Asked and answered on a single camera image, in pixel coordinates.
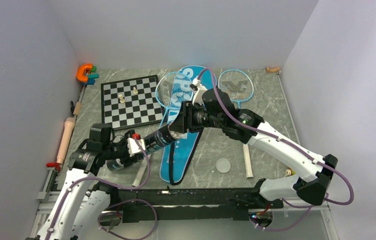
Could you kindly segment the black shuttlecock tube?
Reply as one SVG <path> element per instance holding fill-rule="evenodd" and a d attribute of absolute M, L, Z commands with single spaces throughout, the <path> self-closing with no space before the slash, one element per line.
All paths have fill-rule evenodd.
<path fill-rule="evenodd" d="M 172 123 L 135 142 L 134 131 L 126 132 L 118 142 L 111 143 L 111 153 L 106 160 L 107 168 L 116 172 L 128 168 L 152 154 L 184 137 L 189 131 Z"/>

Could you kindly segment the blue racket bag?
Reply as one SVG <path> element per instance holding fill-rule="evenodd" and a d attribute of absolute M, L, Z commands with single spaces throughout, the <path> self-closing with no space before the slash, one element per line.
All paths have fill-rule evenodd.
<path fill-rule="evenodd" d="M 189 65 L 178 72 L 186 74 L 194 80 L 204 69 L 200 65 Z M 164 123 L 169 123 L 170 113 L 179 113 L 179 109 L 168 110 Z M 163 150 L 160 166 L 160 178 L 173 186 L 178 185 L 184 178 L 187 168 L 193 158 L 195 149 L 199 143 L 202 132 L 187 133 L 184 137 L 168 145 Z"/>

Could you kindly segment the white round tube lid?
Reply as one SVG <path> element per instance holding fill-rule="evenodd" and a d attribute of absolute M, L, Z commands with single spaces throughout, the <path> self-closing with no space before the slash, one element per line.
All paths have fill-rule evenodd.
<path fill-rule="evenodd" d="M 231 163 L 225 158 L 218 159 L 215 165 L 216 169 L 223 174 L 229 172 L 231 169 Z"/>

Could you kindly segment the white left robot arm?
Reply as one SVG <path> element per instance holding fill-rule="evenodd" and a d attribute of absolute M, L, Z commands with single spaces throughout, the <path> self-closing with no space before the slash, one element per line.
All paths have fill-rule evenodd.
<path fill-rule="evenodd" d="M 133 130 L 118 142 L 115 136 L 109 124 L 92 125 L 89 137 L 71 154 L 64 185 L 33 240 L 79 240 L 102 211 L 118 206 L 119 190 L 129 186 L 98 178 L 99 170 L 108 160 L 121 160 L 123 168 L 133 165 L 145 156 L 145 142 Z"/>

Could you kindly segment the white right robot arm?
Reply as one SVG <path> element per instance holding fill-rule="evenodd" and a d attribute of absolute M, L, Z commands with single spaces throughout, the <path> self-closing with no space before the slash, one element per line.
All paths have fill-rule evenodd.
<path fill-rule="evenodd" d="M 251 194 L 252 203 L 262 208 L 270 201 L 298 197 L 318 206 L 326 200 L 326 193 L 335 173 L 337 158 L 322 156 L 293 142 L 274 129 L 251 110 L 221 106 L 217 101 L 205 106 L 190 101 L 182 103 L 176 118 L 168 124 L 172 134 L 195 133 L 204 128 L 221 129 L 230 139 L 256 147 L 295 171 L 293 176 L 260 179 Z"/>

